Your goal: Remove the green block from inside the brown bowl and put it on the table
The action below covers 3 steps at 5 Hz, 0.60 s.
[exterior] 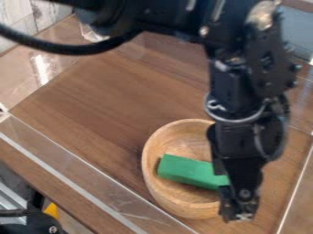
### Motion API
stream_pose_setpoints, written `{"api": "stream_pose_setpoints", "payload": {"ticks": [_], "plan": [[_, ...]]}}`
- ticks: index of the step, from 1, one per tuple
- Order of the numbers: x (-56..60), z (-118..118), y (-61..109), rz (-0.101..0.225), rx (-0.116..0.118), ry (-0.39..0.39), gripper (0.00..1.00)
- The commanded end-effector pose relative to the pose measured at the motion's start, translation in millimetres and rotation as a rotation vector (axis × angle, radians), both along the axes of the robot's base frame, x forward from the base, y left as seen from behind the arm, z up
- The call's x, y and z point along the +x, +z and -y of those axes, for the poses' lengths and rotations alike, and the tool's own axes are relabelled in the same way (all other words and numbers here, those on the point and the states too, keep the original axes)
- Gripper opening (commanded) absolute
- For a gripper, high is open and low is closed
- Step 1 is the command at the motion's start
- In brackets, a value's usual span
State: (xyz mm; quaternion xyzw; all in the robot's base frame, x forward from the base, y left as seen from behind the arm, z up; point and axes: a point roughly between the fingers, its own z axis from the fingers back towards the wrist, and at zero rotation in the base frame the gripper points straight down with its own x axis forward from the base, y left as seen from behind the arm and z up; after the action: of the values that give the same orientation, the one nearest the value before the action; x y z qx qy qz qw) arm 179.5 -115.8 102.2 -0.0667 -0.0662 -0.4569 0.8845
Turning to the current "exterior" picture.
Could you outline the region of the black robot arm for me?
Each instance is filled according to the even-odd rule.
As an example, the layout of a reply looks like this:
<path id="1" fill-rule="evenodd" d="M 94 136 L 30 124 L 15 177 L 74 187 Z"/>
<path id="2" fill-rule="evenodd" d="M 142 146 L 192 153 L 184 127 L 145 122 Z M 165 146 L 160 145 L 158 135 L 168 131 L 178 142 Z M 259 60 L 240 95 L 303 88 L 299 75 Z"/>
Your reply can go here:
<path id="1" fill-rule="evenodd" d="M 144 32 L 178 37 L 204 47 L 211 83 L 207 131 L 221 186 L 225 220 L 253 219 L 260 208 L 264 167 L 284 152 L 291 122 L 288 91 L 298 66 L 284 40 L 276 0 L 53 0 L 75 9 L 78 20 L 104 41 L 57 45 L 67 55 L 112 50 Z"/>

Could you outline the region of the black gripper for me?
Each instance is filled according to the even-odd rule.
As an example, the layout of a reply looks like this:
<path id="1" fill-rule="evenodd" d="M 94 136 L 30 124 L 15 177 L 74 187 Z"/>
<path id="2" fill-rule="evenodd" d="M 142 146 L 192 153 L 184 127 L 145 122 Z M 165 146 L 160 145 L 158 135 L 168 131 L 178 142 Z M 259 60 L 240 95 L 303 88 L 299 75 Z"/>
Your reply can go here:
<path id="1" fill-rule="evenodd" d="M 220 215 L 225 222 L 252 221 L 260 207 L 265 162 L 277 160 L 288 141 L 291 102 L 298 83 L 294 64 L 252 67 L 248 62 L 211 61 L 207 113 L 220 188 Z"/>

